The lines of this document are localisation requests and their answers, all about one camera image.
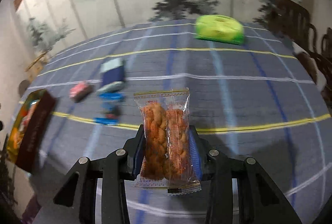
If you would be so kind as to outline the clear orange twist snack packet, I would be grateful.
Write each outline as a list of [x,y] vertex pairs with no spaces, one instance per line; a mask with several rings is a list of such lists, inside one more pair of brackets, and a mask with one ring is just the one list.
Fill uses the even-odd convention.
[[188,88],[134,94],[144,122],[146,148],[136,183],[183,195],[201,190],[190,149]]

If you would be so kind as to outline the blue clear snack packet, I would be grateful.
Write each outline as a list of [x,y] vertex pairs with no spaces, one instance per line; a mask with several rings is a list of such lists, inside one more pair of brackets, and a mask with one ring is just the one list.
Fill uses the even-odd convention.
[[122,93],[100,93],[101,102],[100,117],[93,119],[94,123],[102,125],[118,125],[121,115],[120,105],[124,101]]

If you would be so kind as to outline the pink patterned snack packet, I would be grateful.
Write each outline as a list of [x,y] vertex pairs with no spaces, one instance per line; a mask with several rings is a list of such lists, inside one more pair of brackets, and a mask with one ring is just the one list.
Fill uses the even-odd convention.
[[82,81],[70,89],[69,98],[75,103],[78,103],[92,92],[93,85],[86,81]]

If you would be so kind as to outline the blue white biscuit pack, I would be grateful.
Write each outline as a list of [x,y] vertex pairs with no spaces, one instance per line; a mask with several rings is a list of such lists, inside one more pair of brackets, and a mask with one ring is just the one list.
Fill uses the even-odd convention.
[[114,93],[124,87],[125,68],[121,57],[108,60],[100,67],[99,93]]

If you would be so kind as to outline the gold metal tin tray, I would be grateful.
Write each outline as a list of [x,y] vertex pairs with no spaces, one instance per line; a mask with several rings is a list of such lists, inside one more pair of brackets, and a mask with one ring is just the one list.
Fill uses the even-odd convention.
[[46,89],[31,92],[22,104],[6,144],[6,157],[32,173],[38,149],[56,99]]

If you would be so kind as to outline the blue plaid tablecloth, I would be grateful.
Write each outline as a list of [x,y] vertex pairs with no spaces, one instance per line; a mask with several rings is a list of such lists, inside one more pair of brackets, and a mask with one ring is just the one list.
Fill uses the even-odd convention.
[[[192,20],[141,24],[80,42],[57,53],[30,91],[57,99],[30,177],[39,204],[51,199],[81,156],[106,157],[142,123],[137,92],[190,90],[190,124],[233,158],[254,157],[303,223],[331,196],[331,117],[315,83],[290,48],[258,25],[244,25],[242,46],[195,38]],[[102,101],[92,93],[74,103],[80,81],[101,85],[100,66],[122,58],[125,96],[117,126],[97,124]]]

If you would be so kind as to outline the light bamboo chair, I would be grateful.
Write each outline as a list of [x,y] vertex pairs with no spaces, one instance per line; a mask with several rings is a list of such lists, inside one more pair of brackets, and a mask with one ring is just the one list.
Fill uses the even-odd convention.
[[32,82],[50,61],[51,49],[42,52],[26,69],[28,80]]

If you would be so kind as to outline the dark wooden chair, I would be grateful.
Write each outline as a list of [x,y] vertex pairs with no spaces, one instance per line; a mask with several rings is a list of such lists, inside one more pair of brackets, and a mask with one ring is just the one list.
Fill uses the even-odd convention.
[[288,36],[307,52],[317,52],[317,30],[310,13],[291,0],[276,0],[267,16],[267,27],[273,33]]
[[321,54],[316,50],[317,30],[312,24],[310,28],[314,31],[314,52],[306,51],[293,42],[293,54],[314,81],[331,113],[331,28],[327,28],[321,39]]

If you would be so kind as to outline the green tissue pack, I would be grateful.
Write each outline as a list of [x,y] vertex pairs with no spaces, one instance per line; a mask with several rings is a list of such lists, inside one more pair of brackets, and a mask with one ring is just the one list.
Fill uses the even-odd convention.
[[244,27],[236,19],[224,15],[202,15],[195,22],[196,38],[242,45]]

